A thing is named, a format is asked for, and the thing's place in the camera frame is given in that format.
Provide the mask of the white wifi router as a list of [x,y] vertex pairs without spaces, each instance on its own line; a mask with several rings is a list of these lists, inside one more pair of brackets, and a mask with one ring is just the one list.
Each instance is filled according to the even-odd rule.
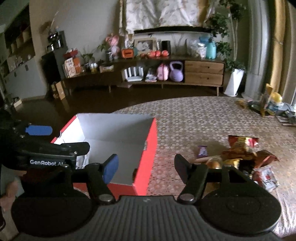
[[124,80],[127,82],[138,82],[142,81],[144,77],[144,68],[139,67],[129,67],[124,69]]

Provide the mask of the teal water jug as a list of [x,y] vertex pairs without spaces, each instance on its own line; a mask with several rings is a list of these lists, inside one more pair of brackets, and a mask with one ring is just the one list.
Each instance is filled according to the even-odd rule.
[[200,36],[200,43],[205,44],[206,47],[206,58],[207,59],[215,59],[216,58],[216,44],[213,40],[213,37],[209,36]]

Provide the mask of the pink toy bag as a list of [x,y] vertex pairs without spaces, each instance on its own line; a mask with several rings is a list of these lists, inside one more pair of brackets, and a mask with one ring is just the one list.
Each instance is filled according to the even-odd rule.
[[161,63],[157,68],[157,80],[166,81],[169,77],[169,67],[168,65]]

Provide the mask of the red yellow chip bag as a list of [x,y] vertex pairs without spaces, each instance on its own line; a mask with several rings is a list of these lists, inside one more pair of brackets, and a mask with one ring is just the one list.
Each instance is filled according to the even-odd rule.
[[238,153],[248,152],[250,148],[258,145],[259,138],[229,135],[228,142],[230,150]]

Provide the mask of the floral cloth covered tv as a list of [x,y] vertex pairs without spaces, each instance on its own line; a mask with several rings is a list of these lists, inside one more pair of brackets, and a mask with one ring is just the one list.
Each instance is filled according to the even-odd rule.
[[206,23],[217,1],[120,1],[119,35],[209,32]]

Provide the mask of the small purple snack packet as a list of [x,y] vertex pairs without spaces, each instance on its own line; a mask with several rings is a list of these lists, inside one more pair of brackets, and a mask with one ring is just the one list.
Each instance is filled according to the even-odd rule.
[[207,157],[207,146],[199,146],[198,158]]

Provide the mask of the potted tree white planter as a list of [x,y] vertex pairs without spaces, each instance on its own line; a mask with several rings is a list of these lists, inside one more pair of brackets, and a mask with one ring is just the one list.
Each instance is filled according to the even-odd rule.
[[211,1],[206,27],[215,41],[216,53],[225,65],[229,75],[224,94],[235,97],[238,94],[245,73],[245,64],[238,60],[238,27],[246,12],[246,6],[237,1]]

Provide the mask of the purple kettlebell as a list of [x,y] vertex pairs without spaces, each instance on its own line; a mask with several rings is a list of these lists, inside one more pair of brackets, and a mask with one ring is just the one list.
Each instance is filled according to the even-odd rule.
[[183,75],[183,63],[180,61],[170,62],[170,79],[173,82],[182,82]]

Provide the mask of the white red noodle packet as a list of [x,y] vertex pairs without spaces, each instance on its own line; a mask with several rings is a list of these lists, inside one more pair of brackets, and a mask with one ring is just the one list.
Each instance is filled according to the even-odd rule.
[[268,192],[272,192],[279,186],[269,165],[256,169],[252,175],[252,180]]

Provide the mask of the black speaker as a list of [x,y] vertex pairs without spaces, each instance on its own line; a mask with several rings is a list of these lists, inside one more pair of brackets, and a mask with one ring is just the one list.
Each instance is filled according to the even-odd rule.
[[168,55],[171,54],[171,42],[169,40],[161,41],[161,50],[166,51]]

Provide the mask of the brown foil snack bag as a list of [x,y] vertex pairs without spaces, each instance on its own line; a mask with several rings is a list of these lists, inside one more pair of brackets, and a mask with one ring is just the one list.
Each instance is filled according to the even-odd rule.
[[221,154],[221,158],[223,161],[232,159],[245,160],[247,161],[247,164],[251,164],[252,161],[254,163],[253,167],[255,169],[269,165],[274,161],[279,161],[277,156],[269,152],[268,150],[260,150],[257,152],[244,151],[240,153],[234,151],[224,151]]

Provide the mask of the orange tissue box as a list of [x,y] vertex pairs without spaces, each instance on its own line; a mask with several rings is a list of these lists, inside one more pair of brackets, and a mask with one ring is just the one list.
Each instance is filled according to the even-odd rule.
[[134,57],[134,51],[133,49],[122,49],[121,50],[121,56],[124,59],[130,59]]

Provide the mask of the yellow lid white canister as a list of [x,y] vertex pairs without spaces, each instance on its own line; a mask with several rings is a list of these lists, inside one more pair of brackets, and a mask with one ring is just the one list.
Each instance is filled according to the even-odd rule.
[[281,105],[282,105],[282,96],[277,92],[273,92],[270,95],[270,100],[267,105],[267,112],[270,115],[275,115]]

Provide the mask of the pink flower vase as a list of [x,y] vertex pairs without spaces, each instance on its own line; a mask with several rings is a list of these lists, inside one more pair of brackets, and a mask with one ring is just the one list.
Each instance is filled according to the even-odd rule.
[[100,51],[105,51],[106,61],[111,62],[119,58],[120,48],[118,44],[119,44],[119,36],[111,33],[97,47],[97,49]]

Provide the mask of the packaged round bun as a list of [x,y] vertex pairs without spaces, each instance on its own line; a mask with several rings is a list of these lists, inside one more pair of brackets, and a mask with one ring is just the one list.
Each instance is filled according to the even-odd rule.
[[221,158],[213,158],[209,159],[206,165],[209,169],[222,169],[223,161]]

